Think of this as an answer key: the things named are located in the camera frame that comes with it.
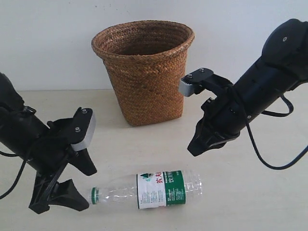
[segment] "white wall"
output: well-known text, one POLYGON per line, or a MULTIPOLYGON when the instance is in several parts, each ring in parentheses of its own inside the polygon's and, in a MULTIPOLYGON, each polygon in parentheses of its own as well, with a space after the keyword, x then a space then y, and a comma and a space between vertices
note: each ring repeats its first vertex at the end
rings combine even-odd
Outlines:
POLYGON ((170 20, 196 33, 187 72, 201 66, 236 81, 289 18, 308 20, 307 0, 1 0, 0 72, 18 90, 106 89, 90 42, 108 26, 170 20))

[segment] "green and white label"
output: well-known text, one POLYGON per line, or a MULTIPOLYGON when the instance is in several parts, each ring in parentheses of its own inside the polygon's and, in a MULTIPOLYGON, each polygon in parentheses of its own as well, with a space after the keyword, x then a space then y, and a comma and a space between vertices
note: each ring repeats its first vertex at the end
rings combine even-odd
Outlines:
POLYGON ((181 171, 137 175, 138 208, 182 205, 186 202, 181 171))

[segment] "white table surface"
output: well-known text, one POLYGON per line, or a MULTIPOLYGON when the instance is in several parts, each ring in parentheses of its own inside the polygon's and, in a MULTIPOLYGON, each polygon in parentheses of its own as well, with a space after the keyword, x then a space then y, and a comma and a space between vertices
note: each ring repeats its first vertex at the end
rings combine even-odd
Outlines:
MULTIPOLYGON (((0 201, 1 231, 295 231, 308 228, 308 156, 284 171, 257 159, 244 129, 238 139, 199 157, 187 151, 201 104, 209 92, 185 99, 180 119, 132 128, 124 120, 112 90, 20 92, 26 105, 46 123, 71 117, 78 107, 93 108, 97 127, 89 153, 98 173, 87 177, 68 166, 60 181, 72 178, 83 191, 110 178, 139 171, 191 168, 200 173, 200 201, 173 208, 108 211, 91 207, 76 212, 60 206, 37 215, 28 209, 35 171, 26 166, 15 190, 0 201)), ((257 145, 273 165, 293 159, 307 144, 308 95, 301 86, 286 94, 295 105, 287 118, 260 115, 251 123, 257 145)), ((270 107, 286 112, 279 100, 270 107)), ((16 177, 22 160, 0 156, 0 192, 16 177)))

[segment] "water bottle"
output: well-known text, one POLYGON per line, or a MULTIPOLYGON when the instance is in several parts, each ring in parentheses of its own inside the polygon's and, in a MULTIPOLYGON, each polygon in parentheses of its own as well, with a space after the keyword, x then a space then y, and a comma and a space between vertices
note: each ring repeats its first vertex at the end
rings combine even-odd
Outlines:
POLYGON ((145 209, 183 205, 202 195, 200 176, 191 170, 127 175, 93 187, 89 204, 145 209))

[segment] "woven basket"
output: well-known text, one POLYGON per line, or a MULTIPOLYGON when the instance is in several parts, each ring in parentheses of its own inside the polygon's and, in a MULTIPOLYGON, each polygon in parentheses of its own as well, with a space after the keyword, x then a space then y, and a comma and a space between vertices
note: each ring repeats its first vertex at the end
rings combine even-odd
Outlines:
POLYGON ((169 21, 137 21, 109 27, 92 40, 103 60, 126 121, 132 126, 181 117, 178 91, 194 32, 169 21))

